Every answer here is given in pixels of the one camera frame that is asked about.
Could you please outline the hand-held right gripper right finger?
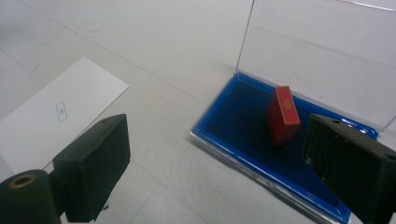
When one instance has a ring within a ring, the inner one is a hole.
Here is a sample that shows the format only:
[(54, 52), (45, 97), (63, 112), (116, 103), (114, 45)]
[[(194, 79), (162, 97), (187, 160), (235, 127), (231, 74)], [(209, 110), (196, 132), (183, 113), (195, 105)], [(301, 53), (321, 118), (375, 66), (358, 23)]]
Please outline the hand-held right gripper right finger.
[(396, 151), (330, 117), (313, 114), (304, 159), (363, 224), (396, 213)]

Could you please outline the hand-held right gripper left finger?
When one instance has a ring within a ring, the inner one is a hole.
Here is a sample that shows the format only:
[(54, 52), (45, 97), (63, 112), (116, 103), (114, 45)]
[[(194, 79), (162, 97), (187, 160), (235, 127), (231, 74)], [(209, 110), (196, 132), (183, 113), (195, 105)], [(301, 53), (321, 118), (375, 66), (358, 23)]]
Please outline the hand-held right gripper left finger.
[(57, 213), (72, 223), (97, 219), (130, 158), (126, 115), (94, 124), (53, 159), (51, 184)]

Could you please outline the red stamp block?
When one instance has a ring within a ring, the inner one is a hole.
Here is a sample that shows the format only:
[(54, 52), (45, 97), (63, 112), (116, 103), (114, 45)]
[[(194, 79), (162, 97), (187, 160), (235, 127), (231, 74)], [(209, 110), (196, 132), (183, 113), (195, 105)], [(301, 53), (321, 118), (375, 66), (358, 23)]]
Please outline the red stamp block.
[(272, 145), (286, 146), (301, 125), (289, 86), (275, 87), (267, 118)]

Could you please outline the blue case with clear lid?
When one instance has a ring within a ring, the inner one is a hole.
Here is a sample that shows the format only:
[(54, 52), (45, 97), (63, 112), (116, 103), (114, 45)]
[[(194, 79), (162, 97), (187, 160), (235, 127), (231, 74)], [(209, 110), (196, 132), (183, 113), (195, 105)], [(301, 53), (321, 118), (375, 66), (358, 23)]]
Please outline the blue case with clear lid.
[[(267, 114), (280, 86), (301, 125), (274, 147)], [(312, 220), (350, 224), (358, 217), (304, 159), (313, 114), (396, 151), (396, 0), (254, 0), (236, 73), (191, 133)]]

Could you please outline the white paper sheet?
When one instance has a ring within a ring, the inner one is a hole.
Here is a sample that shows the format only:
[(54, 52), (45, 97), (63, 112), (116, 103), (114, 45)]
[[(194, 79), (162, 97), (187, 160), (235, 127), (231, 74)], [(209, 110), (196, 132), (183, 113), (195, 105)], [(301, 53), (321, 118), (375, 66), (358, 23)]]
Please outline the white paper sheet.
[(42, 169), (129, 85), (86, 58), (0, 121), (0, 182)]

